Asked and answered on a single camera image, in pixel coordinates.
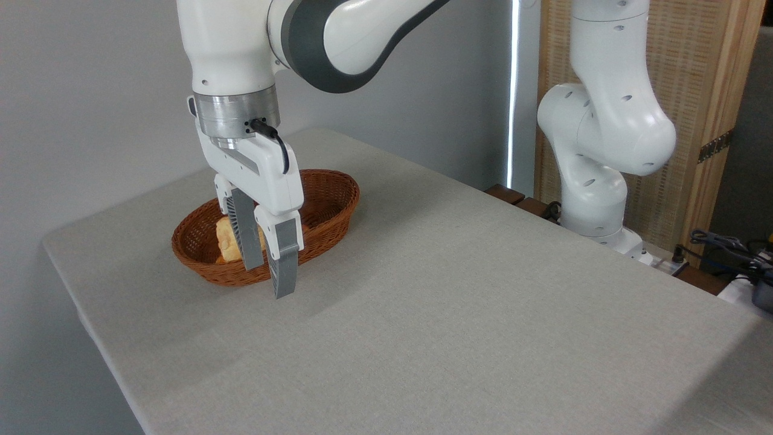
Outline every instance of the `gray wall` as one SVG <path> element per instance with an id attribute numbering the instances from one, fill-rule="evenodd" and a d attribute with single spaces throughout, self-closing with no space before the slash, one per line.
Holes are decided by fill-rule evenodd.
<path id="1" fill-rule="evenodd" d="M 711 230 L 741 240 L 773 233 L 773 27 L 762 27 Z"/>
<path id="2" fill-rule="evenodd" d="M 509 2 L 454 0 L 360 91 L 281 73 L 281 131 L 327 126 L 501 182 L 509 31 Z M 0 53 L 0 433 L 140 433 L 40 241 L 204 167 L 175 4 L 3 2 Z"/>

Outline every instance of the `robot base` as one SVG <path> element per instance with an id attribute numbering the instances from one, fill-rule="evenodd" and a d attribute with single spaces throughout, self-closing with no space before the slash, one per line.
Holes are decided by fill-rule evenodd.
<path id="1" fill-rule="evenodd" d="M 644 242 L 635 232 L 621 228 L 620 231 L 602 237 L 590 237 L 591 240 L 612 248 L 623 255 L 631 257 L 632 259 L 642 262 L 646 265 L 652 264 L 652 255 L 650 255 L 644 249 Z"/>

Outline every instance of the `gray tablecloth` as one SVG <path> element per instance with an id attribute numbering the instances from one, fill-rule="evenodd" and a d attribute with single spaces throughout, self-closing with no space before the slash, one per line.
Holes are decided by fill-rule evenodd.
<path id="1" fill-rule="evenodd" d="M 288 143 L 362 200 L 284 299 L 172 254 L 210 171 L 45 240 L 148 434 L 773 433 L 773 325 L 354 139 Z"/>

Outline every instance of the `brown woven basket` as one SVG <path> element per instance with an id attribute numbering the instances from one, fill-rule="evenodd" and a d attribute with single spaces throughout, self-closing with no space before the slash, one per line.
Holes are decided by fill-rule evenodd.
<path id="1" fill-rule="evenodd" d="M 305 248 L 298 253 L 298 264 L 317 257 L 341 241 L 349 230 L 349 219 L 359 201 L 357 182 L 333 170 L 301 170 L 305 202 L 301 222 L 305 225 Z M 244 263 L 215 264 L 220 256 L 215 226 L 223 217 L 217 199 L 195 209 L 180 222 L 172 235 L 175 256 L 210 283 L 219 286 L 246 286 L 271 278 L 266 252 L 264 264 L 250 271 Z"/>

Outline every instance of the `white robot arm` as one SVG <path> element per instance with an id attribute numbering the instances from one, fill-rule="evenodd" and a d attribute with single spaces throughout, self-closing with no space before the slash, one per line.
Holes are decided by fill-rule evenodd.
<path id="1" fill-rule="evenodd" d="M 323 91 L 354 91 L 447 2 L 177 1 L 193 72 L 189 109 L 204 156 L 218 172 L 221 211 L 230 217 L 247 269 L 263 264 L 257 226 L 264 229 L 277 298 L 295 289 L 304 198 L 295 155 L 275 129 L 274 74 L 286 67 Z"/>
<path id="2" fill-rule="evenodd" d="M 548 91 L 537 115 L 559 166 L 561 224 L 645 263 L 641 238 L 623 228 L 619 171 L 654 173 L 676 144 L 647 73 L 648 14 L 649 0 L 574 0 L 570 59 L 583 84 Z"/>

